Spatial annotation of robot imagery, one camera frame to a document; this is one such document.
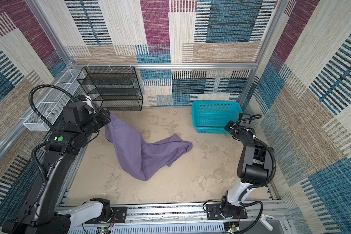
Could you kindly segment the purple trousers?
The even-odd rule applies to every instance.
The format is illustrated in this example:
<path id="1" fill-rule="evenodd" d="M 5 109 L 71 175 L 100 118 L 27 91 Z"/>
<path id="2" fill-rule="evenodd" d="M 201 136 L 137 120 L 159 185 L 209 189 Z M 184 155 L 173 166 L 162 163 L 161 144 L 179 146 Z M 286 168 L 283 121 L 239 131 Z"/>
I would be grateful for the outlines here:
<path id="1" fill-rule="evenodd" d="M 113 114 L 110 119 L 105 126 L 105 137 L 113 143 L 122 169 L 138 180 L 148 181 L 159 169 L 170 167 L 193 148 L 191 142 L 176 134 L 155 143 L 146 143 L 141 133 L 126 122 Z"/>

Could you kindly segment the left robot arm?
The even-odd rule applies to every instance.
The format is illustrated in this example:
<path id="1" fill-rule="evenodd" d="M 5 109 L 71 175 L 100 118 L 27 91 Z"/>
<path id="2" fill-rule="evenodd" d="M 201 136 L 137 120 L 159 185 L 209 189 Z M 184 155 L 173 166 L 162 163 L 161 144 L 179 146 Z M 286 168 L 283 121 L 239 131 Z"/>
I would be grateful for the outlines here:
<path id="1" fill-rule="evenodd" d="M 103 107 L 89 106 L 86 98 L 66 104 L 62 111 L 64 124 L 49 139 L 36 146 L 31 159 L 40 170 L 31 191 L 15 218 L 6 221 L 2 232 L 7 234 L 66 234 L 72 216 L 55 212 L 58 195 L 71 164 L 91 135 L 107 125 L 110 112 Z"/>

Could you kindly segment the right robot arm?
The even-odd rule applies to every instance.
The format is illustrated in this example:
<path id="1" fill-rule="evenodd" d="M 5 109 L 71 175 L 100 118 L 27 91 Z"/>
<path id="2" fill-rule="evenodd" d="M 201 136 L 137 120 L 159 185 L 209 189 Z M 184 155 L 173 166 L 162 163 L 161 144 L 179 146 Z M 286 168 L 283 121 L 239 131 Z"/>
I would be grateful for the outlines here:
<path id="1" fill-rule="evenodd" d="M 224 127 L 233 139 L 243 145 L 239 159 L 237 176 L 239 180 L 221 198 L 221 217 L 232 219 L 248 206 L 245 200 L 257 188 L 268 185 L 276 173 L 277 164 L 274 149 L 260 140 L 251 127 L 251 121 L 261 115 L 239 114 L 237 121 L 230 121 Z"/>

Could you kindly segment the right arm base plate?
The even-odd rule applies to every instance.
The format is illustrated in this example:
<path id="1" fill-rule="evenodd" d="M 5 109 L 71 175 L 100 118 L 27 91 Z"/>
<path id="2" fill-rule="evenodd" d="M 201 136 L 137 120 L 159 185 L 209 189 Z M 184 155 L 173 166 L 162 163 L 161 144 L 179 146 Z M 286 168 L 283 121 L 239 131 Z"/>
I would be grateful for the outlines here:
<path id="1" fill-rule="evenodd" d="M 208 220 L 247 219 L 246 210 L 241 206 L 221 205 L 220 203 L 207 203 L 203 206 Z"/>

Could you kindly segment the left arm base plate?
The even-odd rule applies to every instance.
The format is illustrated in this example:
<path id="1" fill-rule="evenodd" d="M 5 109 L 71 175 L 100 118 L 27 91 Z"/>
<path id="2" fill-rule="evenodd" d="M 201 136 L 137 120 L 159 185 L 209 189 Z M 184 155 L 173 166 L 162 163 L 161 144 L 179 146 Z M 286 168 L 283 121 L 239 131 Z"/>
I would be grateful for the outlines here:
<path id="1" fill-rule="evenodd" d="M 85 224 L 113 224 L 113 223 L 124 223 L 126 221 L 126 215 L 128 207 L 111 207 L 111 211 L 108 215 L 91 219 Z"/>

